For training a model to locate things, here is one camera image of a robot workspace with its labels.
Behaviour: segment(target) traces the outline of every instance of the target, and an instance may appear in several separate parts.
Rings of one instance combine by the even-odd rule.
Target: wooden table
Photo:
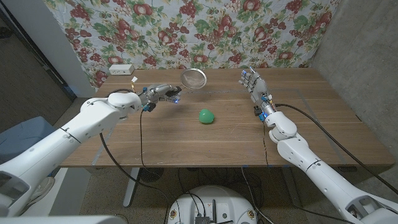
[[[370,166],[394,163],[387,149],[375,138],[331,86],[311,68],[257,70],[271,89],[274,103],[296,106],[318,119],[342,145]],[[180,85],[182,70],[136,70],[131,76],[111,76],[95,97],[117,88],[136,89],[153,83]],[[178,104],[160,102],[142,115],[144,164],[147,167],[241,167],[266,166],[263,125],[254,115],[250,94],[238,83],[241,69],[204,71],[208,82],[197,91],[184,89]],[[199,112],[207,108],[213,124],[201,124]],[[308,118],[290,108],[278,108],[298,127],[311,150],[332,166],[356,165]],[[122,166],[141,167],[139,113],[118,124],[107,141]],[[268,162],[289,165],[279,156],[277,145],[266,136]],[[63,164],[64,167],[114,166],[103,150],[99,136],[91,138]]]

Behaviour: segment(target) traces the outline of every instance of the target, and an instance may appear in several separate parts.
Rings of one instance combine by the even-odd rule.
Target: white box
[[[112,75],[131,75],[134,67],[132,65],[112,65],[109,71]]]

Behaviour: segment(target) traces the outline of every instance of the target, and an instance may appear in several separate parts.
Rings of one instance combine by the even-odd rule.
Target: floral fabric backdrop
[[[93,88],[135,69],[307,67],[340,0],[44,0]]]

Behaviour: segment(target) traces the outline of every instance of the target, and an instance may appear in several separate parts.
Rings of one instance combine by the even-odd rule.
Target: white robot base
[[[168,224],[257,223],[256,213],[250,202],[231,189],[205,185],[190,190],[190,193],[192,197],[190,194],[183,194],[173,203]],[[203,206],[206,217],[203,217]]]

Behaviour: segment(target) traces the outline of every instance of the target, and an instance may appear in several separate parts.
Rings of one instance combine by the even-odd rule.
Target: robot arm
[[[243,71],[239,83],[248,89],[257,105],[255,115],[272,128],[269,136],[277,143],[278,153],[305,172],[344,219],[358,224],[398,223],[398,204],[357,189],[315,155],[297,133],[296,125],[275,110],[265,81],[251,71]]]
[[[29,202],[42,179],[60,165],[89,138],[113,128],[143,106],[158,101],[178,102],[180,88],[166,84],[152,86],[151,93],[112,93],[107,98],[92,98],[67,124],[33,145],[19,156],[0,165],[0,213],[16,216]]]

